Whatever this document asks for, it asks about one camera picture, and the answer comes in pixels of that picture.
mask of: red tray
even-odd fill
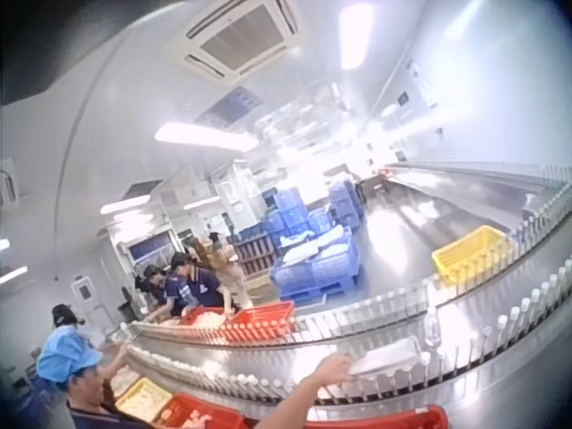
[[[246,327],[248,324],[256,324],[267,322],[266,327],[252,329],[244,329],[248,341],[265,341],[278,337],[283,337],[292,331],[290,318],[294,312],[294,303],[292,301],[283,301],[276,304],[267,304],[256,308],[248,308],[240,310],[227,324],[225,337],[228,341],[243,341],[239,340],[237,336],[229,333],[229,325],[238,325]]]
[[[212,313],[216,313],[218,315],[221,315],[222,313],[224,313],[224,309],[222,307],[197,307],[197,308],[193,308],[192,310],[189,311],[188,314],[181,316],[181,320],[179,321],[179,324],[186,324],[186,325],[194,324],[195,321],[197,320],[197,317],[199,317],[203,313],[208,313],[208,312],[212,312]]]
[[[306,424],[305,429],[447,429],[449,420],[445,411],[436,405],[410,409],[390,416]]]
[[[172,414],[163,420],[161,415],[166,409],[170,409]],[[201,416],[208,414],[213,418],[206,422],[208,429],[247,429],[244,418],[238,411],[198,400],[186,393],[176,393],[158,414],[155,423],[167,427],[181,427],[193,410],[198,411]]]

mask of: air conditioner grille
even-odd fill
[[[244,64],[284,41],[264,6],[258,6],[205,42],[201,48],[229,69]]]

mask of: small white bottle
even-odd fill
[[[437,316],[437,308],[427,308],[427,315],[423,320],[425,328],[425,343],[429,347],[439,347],[441,345],[441,325],[439,324],[439,316]]]

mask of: production line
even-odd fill
[[[538,352],[541,345],[533,341],[538,332],[552,329],[553,324],[559,326],[554,332],[566,328],[553,321],[562,319],[567,308],[569,311],[565,299],[572,268],[572,261],[566,261],[572,252],[568,239],[572,235],[570,185],[567,181],[551,185],[556,188],[547,204],[507,234],[503,242],[513,245],[508,253],[493,247],[483,259],[490,258],[491,263],[483,264],[486,269],[482,273],[476,261],[474,267],[465,265],[452,275],[469,281],[451,284],[450,279],[435,275],[412,288],[332,311],[261,325],[257,334],[252,333],[256,326],[226,325],[221,336],[220,331],[192,326],[135,323],[130,327],[130,333],[137,334],[130,349],[133,365],[164,387],[189,391],[259,419],[271,409],[265,403],[285,397],[321,358],[335,350],[364,356],[368,350],[412,337],[421,343],[417,361],[408,366],[323,389],[314,420],[350,418],[358,404],[360,412],[372,415],[380,414],[378,407],[385,413],[413,404],[416,407],[416,398],[423,393],[427,400],[427,392],[434,393],[434,389],[426,388],[435,384],[441,390],[443,382],[458,381],[461,375],[467,380],[475,371],[491,370],[491,365],[517,370],[533,354],[513,350],[530,348],[533,343]],[[562,310],[555,312],[560,305]],[[438,307],[442,346],[421,352],[426,349],[424,316],[428,307]],[[548,315],[551,317],[541,323]],[[268,334],[274,331],[282,335],[274,339]],[[541,337],[548,345],[549,336]],[[498,373],[492,371],[490,377],[489,383]],[[473,393],[485,385],[479,382]],[[447,409],[454,401],[435,402]]]

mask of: shiny floor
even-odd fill
[[[431,254],[436,249],[481,225],[508,231],[522,219],[527,201],[547,191],[542,186],[510,186],[492,178],[475,180],[475,176],[470,177],[471,184],[468,184],[466,175],[438,172],[413,177],[416,186],[411,188],[401,184],[402,179],[411,181],[409,176],[396,175],[394,181],[385,183],[384,190],[369,195],[366,216],[354,233],[361,265],[356,288],[297,302],[297,314],[340,307],[421,282],[435,272]],[[440,195],[448,200],[436,197],[427,189],[441,189],[444,183],[447,189]],[[470,200],[480,215],[460,208],[466,206],[458,204],[461,197],[464,201]],[[251,295],[255,305],[259,305],[276,300],[278,292],[269,286],[253,290]]]

